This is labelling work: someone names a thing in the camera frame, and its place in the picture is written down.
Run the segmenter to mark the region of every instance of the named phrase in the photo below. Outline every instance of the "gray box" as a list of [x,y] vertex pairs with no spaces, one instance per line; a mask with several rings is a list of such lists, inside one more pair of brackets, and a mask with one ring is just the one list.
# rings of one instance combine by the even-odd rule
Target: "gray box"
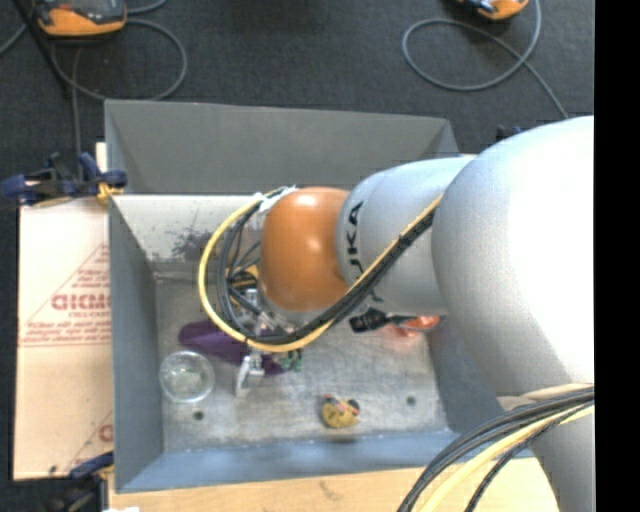
[[[448,122],[120,101],[106,112],[109,167],[126,170],[134,192],[109,213],[118,491],[424,466],[501,412],[447,323],[429,340],[338,325],[305,349],[302,372],[265,378],[244,398],[233,394],[235,367],[215,357],[216,387],[202,402],[172,403],[158,380],[181,329],[206,319],[200,249],[248,193],[348,189],[380,169],[450,156]],[[358,425],[324,427],[324,393],[358,400]]]

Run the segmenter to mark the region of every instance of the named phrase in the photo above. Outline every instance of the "clear glass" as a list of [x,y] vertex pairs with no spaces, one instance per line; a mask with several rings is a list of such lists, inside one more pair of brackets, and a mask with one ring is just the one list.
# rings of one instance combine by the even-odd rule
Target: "clear glass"
[[174,402],[204,399],[215,384],[213,366],[202,354],[189,350],[174,352],[160,366],[160,385]]

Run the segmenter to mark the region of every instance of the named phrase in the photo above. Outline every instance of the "black carpet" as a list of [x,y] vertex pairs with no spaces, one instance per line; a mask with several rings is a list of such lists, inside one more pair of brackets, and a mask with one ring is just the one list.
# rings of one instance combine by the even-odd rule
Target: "black carpet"
[[[21,18],[12,0],[0,3],[2,47]],[[129,6],[145,3],[153,0],[130,0]],[[495,142],[498,125],[528,129],[594,113],[595,0],[545,0],[541,12],[539,39],[527,59],[533,70],[521,67],[475,92],[446,90],[418,76],[403,57],[403,33],[423,19],[458,20],[521,53],[534,34],[534,0],[500,24],[472,16],[454,0],[169,0],[132,19],[165,27],[183,45],[188,69],[173,101],[443,117],[459,149],[478,153]],[[51,50],[50,42],[46,46]],[[72,45],[56,48],[69,76],[77,57],[77,82],[98,96],[162,95],[181,66],[166,34],[137,23],[79,55]],[[420,28],[409,48],[425,72],[456,84],[489,81],[516,63],[484,36],[446,24]],[[79,94],[78,113],[75,134],[70,89],[25,32],[0,55],[0,179],[39,169],[54,151],[72,163],[76,135],[79,147],[92,151],[104,135],[102,104]],[[7,201],[0,204],[0,241],[0,511],[8,512],[31,510],[64,482],[11,481],[18,249],[16,212]],[[56,262],[50,265],[55,272]]]

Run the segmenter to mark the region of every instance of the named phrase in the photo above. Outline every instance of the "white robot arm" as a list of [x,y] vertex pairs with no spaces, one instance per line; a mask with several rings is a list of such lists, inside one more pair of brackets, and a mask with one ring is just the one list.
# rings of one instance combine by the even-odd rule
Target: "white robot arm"
[[[594,119],[576,118],[515,135],[477,157],[379,172],[350,192],[311,187],[269,196],[275,204],[261,226],[253,330],[237,318],[230,327],[234,318],[213,311],[201,265],[203,305],[225,332],[271,352],[303,347],[332,325],[331,314],[344,318],[356,304],[405,318],[446,316],[497,396],[593,384],[593,144]],[[218,234],[238,219],[246,223],[263,203]],[[437,208],[425,213],[428,205]],[[426,230],[410,244],[400,237],[407,247],[358,299],[362,274],[421,215]],[[335,307],[340,301],[344,308]],[[309,320],[319,314],[327,321]],[[271,337],[261,336],[267,318]],[[590,416],[533,447],[565,512],[595,509],[593,433]]]

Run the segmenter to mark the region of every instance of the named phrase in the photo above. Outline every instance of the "purple object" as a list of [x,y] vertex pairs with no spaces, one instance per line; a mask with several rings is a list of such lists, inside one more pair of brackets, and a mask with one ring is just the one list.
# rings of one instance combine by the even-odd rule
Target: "purple object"
[[[185,325],[180,329],[178,340],[185,347],[219,357],[223,361],[240,366],[249,354],[249,347],[228,334],[222,332],[211,320],[201,320]],[[283,373],[282,367],[270,355],[262,355],[265,375]]]

